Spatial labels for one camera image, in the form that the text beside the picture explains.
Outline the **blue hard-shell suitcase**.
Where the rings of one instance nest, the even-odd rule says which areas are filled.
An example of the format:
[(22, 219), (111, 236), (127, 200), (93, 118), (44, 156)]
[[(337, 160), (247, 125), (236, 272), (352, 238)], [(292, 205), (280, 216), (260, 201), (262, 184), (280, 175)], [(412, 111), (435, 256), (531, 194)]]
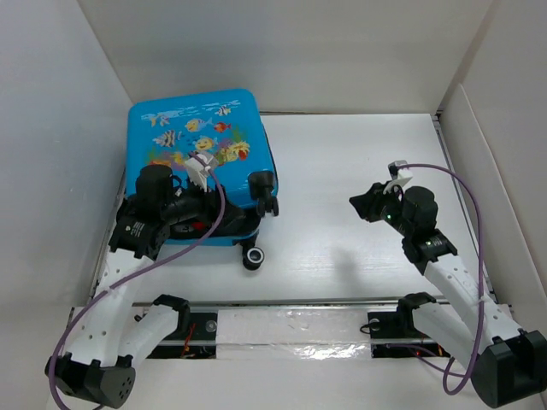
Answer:
[(214, 235), (224, 213), (207, 231), (200, 223), (174, 225), (168, 241), (242, 248), (243, 266), (251, 271), (264, 262), (256, 246), (259, 225), (279, 213), (279, 179), (273, 153), (254, 95), (246, 89), (210, 91), (135, 104), (129, 111), (126, 140), (126, 197), (121, 215), (137, 207), (157, 210), (182, 190), (201, 190), (186, 174), (190, 153), (208, 151), (219, 162), (210, 171), (209, 190), (224, 190), (246, 215), (245, 235)]

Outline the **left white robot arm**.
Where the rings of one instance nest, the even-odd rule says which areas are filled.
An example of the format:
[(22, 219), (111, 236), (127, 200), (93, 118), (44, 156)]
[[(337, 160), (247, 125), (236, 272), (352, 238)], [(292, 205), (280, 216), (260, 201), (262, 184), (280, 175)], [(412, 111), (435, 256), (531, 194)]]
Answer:
[(97, 292), (68, 323), (44, 369), (58, 408), (68, 408), (65, 397), (96, 409), (122, 407), (158, 343), (190, 330), (188, 301), (162, 293), (124, 331), (144, 277), (204, 245), (227, 216), (216, 167), (196, 157), (185, 168), (185, 181), (168, 166), (142, 168), (135, 193), (122, 201)]

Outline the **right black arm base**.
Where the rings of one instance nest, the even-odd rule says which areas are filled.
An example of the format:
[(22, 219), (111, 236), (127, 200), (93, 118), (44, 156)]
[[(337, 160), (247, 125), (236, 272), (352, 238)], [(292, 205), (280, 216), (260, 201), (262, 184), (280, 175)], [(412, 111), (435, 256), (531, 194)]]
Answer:
[(395, 311), (372, 311), (360, 333), (369, 336), (373, 359), (450, 358), (438, 343), (419, 331), (410, 330)]

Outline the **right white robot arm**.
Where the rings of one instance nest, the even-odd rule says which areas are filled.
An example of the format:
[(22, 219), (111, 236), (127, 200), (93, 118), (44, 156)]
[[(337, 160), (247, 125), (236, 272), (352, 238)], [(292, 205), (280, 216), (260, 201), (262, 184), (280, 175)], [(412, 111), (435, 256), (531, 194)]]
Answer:
[(403, 194), (375, 183), (349, 199), (359, 217), (384, 221), (402, 236), (407, 260), (450, 303), (453, 313), (426, 292), (400, 299), (395, 326), (405, 336), (422, 333), (460, 364), (479, 398), (498, 408), (546, 390), (546, 339), (526, 331), (488, 295), (465, 267), (454, 244), (437, 228), (438, 204), (425, 187)]

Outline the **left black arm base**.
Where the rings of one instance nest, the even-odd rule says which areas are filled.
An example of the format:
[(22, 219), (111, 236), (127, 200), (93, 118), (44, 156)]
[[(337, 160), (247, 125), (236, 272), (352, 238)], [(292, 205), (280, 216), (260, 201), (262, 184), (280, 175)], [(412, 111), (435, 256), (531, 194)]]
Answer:
[(204, 360), (216, 357), (217, 312), (193, 312), (187, 333), (163, 339), (148, 359)]

